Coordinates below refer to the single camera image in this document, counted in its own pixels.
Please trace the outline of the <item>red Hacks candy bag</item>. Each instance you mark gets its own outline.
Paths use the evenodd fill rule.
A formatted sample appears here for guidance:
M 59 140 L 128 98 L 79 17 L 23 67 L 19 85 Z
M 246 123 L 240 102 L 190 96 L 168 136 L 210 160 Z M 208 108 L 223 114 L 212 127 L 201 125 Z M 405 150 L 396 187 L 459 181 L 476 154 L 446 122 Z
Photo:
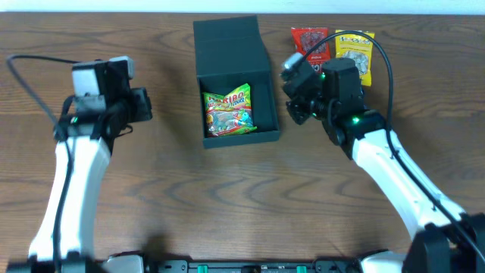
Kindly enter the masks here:
M 291 29 L 291 34 L 296 46 L 296 51 L 305 55 L 322 39 L 327 37 L 328 29 L 326 27 L 293 27 Z M 307 57 L 307 61 L 317 73 L 321 73 L 321 66 L 324 62 L 329 61 L 330 58 L 329 45 L 324 43 Z

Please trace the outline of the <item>yellow seed snack bag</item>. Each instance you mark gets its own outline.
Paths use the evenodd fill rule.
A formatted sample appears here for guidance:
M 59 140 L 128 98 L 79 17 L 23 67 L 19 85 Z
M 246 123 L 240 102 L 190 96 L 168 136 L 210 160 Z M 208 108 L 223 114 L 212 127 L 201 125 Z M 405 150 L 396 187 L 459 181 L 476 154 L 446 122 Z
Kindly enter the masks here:
M 363 36 L 344 34 L 335 38 L 336 57 L 351 58 L 358 69 L 361 84 L 371 86 L 371 59 L 373 43 Z

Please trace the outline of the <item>green Haribo worms bag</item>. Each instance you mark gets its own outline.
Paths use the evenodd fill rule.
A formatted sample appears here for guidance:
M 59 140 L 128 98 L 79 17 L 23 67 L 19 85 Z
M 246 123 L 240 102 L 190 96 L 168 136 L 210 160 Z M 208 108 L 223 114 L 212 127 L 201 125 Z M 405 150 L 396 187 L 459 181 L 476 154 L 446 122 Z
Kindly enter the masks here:
M 241 135 L 257 129 L 252 120 L 251 88 L 247 83 L 225 96 L 203 93 L 203 98 L 210 137 Z

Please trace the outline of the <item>dark green box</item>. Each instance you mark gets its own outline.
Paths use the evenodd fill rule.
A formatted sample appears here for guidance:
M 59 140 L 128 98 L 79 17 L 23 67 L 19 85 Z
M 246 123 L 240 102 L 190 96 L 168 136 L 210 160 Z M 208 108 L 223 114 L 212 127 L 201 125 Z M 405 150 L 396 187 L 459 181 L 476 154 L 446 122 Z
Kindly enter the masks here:
M 252 121 L 257 127 L 255 131 L 242 135 L 210 137 L 205 101 L 201 98 L 203 146 L 210 149 L 279 140 L 271 63 L 257 17 L 197 20 L 193 23 L 193 32 L 199 92 L 225 96 L 247 83 L 250 86 Z

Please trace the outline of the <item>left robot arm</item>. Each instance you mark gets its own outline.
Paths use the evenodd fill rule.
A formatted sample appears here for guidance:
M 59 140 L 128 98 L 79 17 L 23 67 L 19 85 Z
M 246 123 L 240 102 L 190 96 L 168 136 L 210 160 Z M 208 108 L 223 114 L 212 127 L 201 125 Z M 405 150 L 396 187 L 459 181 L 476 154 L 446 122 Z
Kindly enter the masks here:
M 8 69 L 52 120 L 56 164 L 47 209 L 27 260 L 9 262 L 6 270 L 105 272 L 94 257 L 93 236 L 101 182 L 114 141 L 132 133 L 134 123 L 152 119 L 146 88 L 130 86 L 135 69 L 128 56 L 72 61 L 74 94 L 55 116 L 15 68 L 17 58 L 8 57 Z

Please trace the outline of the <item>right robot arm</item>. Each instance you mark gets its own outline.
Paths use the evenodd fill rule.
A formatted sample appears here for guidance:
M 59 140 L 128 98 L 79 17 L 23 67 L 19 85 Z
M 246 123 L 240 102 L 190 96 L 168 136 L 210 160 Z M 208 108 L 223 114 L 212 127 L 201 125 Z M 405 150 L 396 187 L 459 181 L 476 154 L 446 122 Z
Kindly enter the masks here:
M 368 173 L 411 238 L 407 253 L 369 253 L 350 272 L 482 272 L 484 215 L 469 215 L 411 159 L 390 123 L 366 106 L 355 62 L 331 59 L 317 73 L 295 53 L 282 65 L 287 111 L 297 124 L 321 121 L 331 142 Z

